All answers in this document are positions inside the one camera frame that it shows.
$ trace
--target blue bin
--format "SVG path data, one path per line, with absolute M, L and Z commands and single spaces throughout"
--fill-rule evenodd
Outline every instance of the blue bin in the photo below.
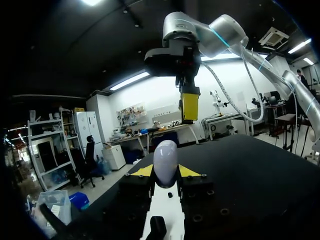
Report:
M 78 209 L 78 210 L 85 210 L 89 207 L 89 199 L 87 195 L 82 192 L 76 192 L 69 196 L 70 202 Z

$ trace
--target black chair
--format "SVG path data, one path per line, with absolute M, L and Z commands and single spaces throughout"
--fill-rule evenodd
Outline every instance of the black chair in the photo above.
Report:
M 80 187 L 82 189 L 84 188 L 83 184 L 87 180 L 90 180 L 92 186 L 95 188 L 96 185 L 94 185 L 92 178 L 102 178 L 102 180 L 105 179 L 103 175 L 98 173 L 98 164 L 94 159 L 94 138 L 92 136 L 88 136 L 86 140 L 88 141 L 88 143 L 86 144 L 85 159 L 83 161 L 79 161 L 75 169 L 75 171 L 80 175 L 80 177 L 83 178 L 83 180 L 80 182 Z

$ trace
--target metal shelving unit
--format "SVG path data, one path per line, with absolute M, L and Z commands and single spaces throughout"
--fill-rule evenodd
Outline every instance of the metal shelving unit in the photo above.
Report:
M 69 142 L 68 141 L 77 141 L 77 146 L 73 146 L 72 149 L 75 149 L 75 148 L 79 149 L 81 154 L 82 154 L 82 156 L 83 156 L 83 159 L 85 159 L 85 155 L 84 155 L 83 149 L 81 147 L 79 135 L 76 132 L 74 112 L 71 111 L 71 116 L 69 116 L 71 119 L 70 119 L 70 122 L 68 122 L 68 123 L 64 123 L 63 112 L 60 112 L 60 116 L 61 116 L 62 129 L 65 130 L 65 127 L 69 127 L 69 128 L 72 127 L 73 130 L 74 130 L 74 133 L 76 134 L 75 136 L 67 136 L 67 135 L 63 134 L 64 141 L 66 142 L 66 145 L 67 145 L 66 151 L 68 152 L 68 155 L 69 155 L 70 159 L 72 159 L 72 155 L 71 155 L 71 151 L 70 151 L 70 147 L 69 147 Z
M 32 128 L 34 126 L 54 125 L 54 124 L 59 125 L 60 130 L 56 130 L 56 131 L 52 131 L 52 132 L 45 132 L 45 133 L 38 134 L 38 135 L 33 135 Z M 48 174 L 51 174 L 54 171 L 62 169 L 64 167 L 66 167 L 66 166 L 72 165 L 73 170 L 76 169 L 75 163 L 73 161 L 73 158 L 72 158 L 70 150 L 69 150 L 68 140 L 66 138 L 66 135 L 64 134 L 64 125 L 63 125 L 62 116 L 61 116 L 60 119 L 53 119 L 53 120 L 46 120 L 46 121 L 36 121 L 36 122 L 29 122 L 28 121 L 28 129 L 27 130 L 28 130 L 28 142 L 29 142 L 29 150 L 30 150 L 31 159 L 32 159 L 32 162 L 33 162 L 33 165 L 34 165 L 35 172 L 36 172 L 36 174 L 38 176 L 39 182 L 42 185 L 43 189 L 46 190 L 46 191 L 54 191 L 54 190 L 56 190 L 58 188 L 63 187 L 67 183 L 69 183 L 70 181 L 66 180 L 64 182 L 61 182 L 61 183 L 55 185 L 55 186 L 48 187 L 47 184 L 45 183 L 45 180 L 44 180 L 44 177 L 47 176 Z M 63 163 L 61 165 L 58 165 L 57 161 L 55 160 L 55 164 L 57 165 L 57 167 L 55 167 L 53 169 L 50 169 L 48 171 L 42 172 L 42 171 L 40 171 L 40 167 L 44 169 L 44 166 L 43 166 L 42 160 L 40 160 L 40 162 L 38 162 L 37 159 L 36 159 L 36 156 L 34 154 L 34 150 L 33 150 L 33 147 L 32 147 L 33 146 L 32 141 L 43 139 L 43 138 L 47 138 L 47 137 L 50 137 L 50 136 L 53 136 L 53 135 L 58 135 L 58 134 L 60 134 L 60 135 L 62 134 L 63 135 L 64 144 L 66 146 L 66 151 L 67 151 L 67 154 L 68 154 L 68 157 L 69 157 L 69 161 L 66 162 L 66 163 Z

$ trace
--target yellow triangle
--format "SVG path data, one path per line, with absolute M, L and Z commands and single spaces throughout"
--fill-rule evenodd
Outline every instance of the yellow triangle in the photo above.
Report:
M 152 171 L 153 164 L 146 166 L 144 168 L 140 168 L 138 171 L 131 173 L 133 176 L 143 175 L 145 177 L 150 177 Z
M 153 164 L 146 166 L 144 168 L 140 168 L 138 171 L 131 173 L 131 175 L 133 176 L 139 176 L 139 175 L 143 175 L 145 177 L 150 177 L 151 175 L 151 171 L 152 171 L 152 167 Z M 180 174 L 181 177 L 188 177 L 188 176 L 193 176 L 193 177 L 198 177 L 201 176 L 201 174 L 190 170 L 189 168 L 186 168 L 185 166 L 182 166 L 181 164 L 179 164 L 179 170 L 180 170 Z
M 201 174 L 196 173 L 195 171 L 192 171 L 192 170 L 186 168 L 185 166 L 182 166 L 181 164 L 179 164 L 179 169 L 180 169 L 181 177 L 188 177 L 188 176 L 197 177 L 197 176 L 201 176 Z

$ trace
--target white drawer cabinet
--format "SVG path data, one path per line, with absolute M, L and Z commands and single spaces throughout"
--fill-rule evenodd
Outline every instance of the white drawer cabinet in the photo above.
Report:
M 126 164 L 120 145 L 115 145 L 108 149 L 104 148 L 102 154 L 104 159 L 109 162 L 112 170 L 119 170 Z

